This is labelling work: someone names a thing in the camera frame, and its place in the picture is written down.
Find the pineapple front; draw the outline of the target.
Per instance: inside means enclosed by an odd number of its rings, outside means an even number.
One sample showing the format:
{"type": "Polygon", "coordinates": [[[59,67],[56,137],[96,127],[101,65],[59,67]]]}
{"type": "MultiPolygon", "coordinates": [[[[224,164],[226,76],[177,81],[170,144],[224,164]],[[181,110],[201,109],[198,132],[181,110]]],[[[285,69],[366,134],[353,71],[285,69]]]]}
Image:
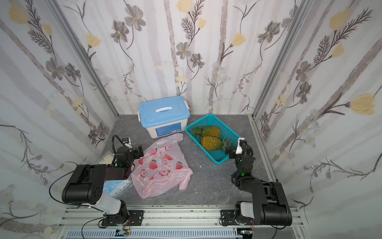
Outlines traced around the pineapple front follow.
{"type": "Polygon", "coordinates": [[[226,152],[227,149],[232,148],[232,142],[229,139],[204,136],[201,141],[201,146],[207,151],[221,150],[226,152]]]}

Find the pineapple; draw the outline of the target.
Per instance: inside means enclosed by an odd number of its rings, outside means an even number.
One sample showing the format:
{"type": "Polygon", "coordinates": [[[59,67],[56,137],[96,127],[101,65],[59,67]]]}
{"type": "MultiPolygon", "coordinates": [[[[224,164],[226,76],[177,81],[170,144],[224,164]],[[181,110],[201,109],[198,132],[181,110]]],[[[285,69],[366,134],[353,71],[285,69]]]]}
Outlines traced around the pineapple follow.
{"type": "Polygon", "coordinates": [[[212,136],[220,138],[221,130],[215,126],[195,126],[190,130],[190,133],[195,137],[212,136]]]}
{"type": "Polygon", "coordinates": [[[226,152],[227,149],[232,148],[232,142],[229,139],[204,136],[201,141],[201,146],[207,151],[221,150],[226,152]]]}

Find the pink printed plastic bag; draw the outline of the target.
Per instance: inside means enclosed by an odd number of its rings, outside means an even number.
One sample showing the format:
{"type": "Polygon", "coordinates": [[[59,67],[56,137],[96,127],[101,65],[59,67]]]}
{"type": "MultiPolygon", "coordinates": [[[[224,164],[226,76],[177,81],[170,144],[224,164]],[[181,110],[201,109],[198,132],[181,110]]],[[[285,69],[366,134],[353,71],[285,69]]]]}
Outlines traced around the pink printed plastic bag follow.
{"type": "Polygon", "coordinates": [[[193,171],[178,145],[183,138],[182,133],[161,138],[134,161],[130,177],[141,198],[159,196],[176,186],[180,190],[187,189],[193,171]]]}

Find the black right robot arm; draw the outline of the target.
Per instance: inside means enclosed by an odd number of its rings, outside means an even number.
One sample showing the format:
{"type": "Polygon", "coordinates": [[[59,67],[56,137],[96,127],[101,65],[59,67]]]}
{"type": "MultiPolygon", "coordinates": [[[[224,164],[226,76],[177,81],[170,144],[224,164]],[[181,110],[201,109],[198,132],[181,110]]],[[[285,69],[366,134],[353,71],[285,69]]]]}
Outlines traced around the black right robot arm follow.
{"type": "Polygon", "coordinates": [[[236,171],[231,183],[239,190],[249,193],[251,201],[238,201],[233,210],[222,210],[220,223],[229,225],[268,225],[281,229],[292,225],[292,213],[282,184],[268,182],[252,175],[254,152],[244,138],[239,138],[236,148],[227,148],[225,153],[234,159],[236,171]]]}

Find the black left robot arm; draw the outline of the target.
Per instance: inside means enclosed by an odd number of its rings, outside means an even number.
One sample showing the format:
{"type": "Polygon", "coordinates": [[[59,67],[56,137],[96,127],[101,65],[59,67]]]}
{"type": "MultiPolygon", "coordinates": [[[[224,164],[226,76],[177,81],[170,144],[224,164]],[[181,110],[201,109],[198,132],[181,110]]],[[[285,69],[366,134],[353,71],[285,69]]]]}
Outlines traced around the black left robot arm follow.
{"type": "Polygon", "coordinates": [[[103,213],[101,228],[112,226],[141,226],[144,211],[128,210],[126,203],[108,195],[104,183],[125,181],[132,173],[134,160],[144,156],[142,146],[120,147],[115,153],[114,165],[81,164],[76,167],[63,192],[62,201],[76,206],[89,206],[103,213]]]}

